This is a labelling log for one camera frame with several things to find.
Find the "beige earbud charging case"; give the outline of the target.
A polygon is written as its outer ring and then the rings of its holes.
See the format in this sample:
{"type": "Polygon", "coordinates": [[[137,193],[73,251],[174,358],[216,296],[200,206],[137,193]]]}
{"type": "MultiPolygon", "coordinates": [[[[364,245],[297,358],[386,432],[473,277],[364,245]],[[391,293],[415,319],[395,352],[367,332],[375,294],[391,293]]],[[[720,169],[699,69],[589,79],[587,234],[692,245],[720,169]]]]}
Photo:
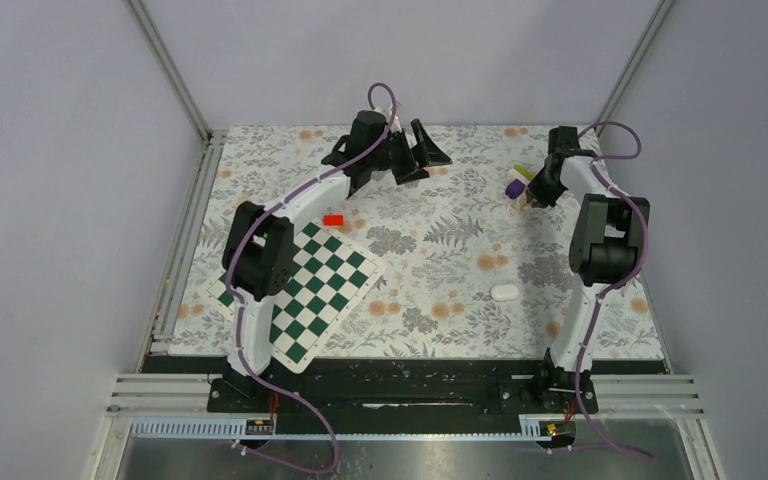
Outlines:
{"type": "Polygon", "coordinates": [[[509,216],[513,217],[517,214],[524,213],[525,211],[529,210],[531,208],[531,204],[529,199],[525,194],[517,197],[515,200],[513,200],[508,206],[507,206],[507,213],[509,216]]]}

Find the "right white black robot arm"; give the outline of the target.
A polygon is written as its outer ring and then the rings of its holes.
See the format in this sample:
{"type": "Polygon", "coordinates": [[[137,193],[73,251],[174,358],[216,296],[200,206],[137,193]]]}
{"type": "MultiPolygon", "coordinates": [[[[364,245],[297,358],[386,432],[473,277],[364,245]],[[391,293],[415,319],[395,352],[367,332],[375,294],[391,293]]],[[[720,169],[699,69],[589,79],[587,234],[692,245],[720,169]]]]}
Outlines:
{"type": "Polygon", "coordinates": [[[647,253],[648,200],[623,192],[596,152],[581,147],[573,126],[549,131],[544,166],[525,190],[528,204],[537,208],[554,207],[565,193],[579,203],[568,252],[575,281],[561,333],[531,381],[535,402],[549,412],[591,386],[591,340],[603,303],[639,273],[647,253]]]}

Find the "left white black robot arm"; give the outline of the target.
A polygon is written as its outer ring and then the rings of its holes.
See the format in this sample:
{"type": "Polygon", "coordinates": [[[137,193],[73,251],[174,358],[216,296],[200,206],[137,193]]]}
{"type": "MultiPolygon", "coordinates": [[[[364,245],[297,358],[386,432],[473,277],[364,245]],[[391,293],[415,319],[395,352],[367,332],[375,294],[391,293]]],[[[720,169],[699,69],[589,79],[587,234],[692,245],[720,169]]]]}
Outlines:
{"type": "Polygon", "coordinates": [[[419,120],[410,127],[413,142],[395,114],[362,110],[312,179],[265,205],[245,201],[237,207],[222,266],[236,308],[228,364],[241,375],[231,395],[245,410],[259,410],[269,401],[271,387],[259,375],[272,359],[272,311],[291,277],[296,234],[354,195],[375,172],[388,171],[403,185],[427,178],[431,167],[451,164],[419,120]]]}

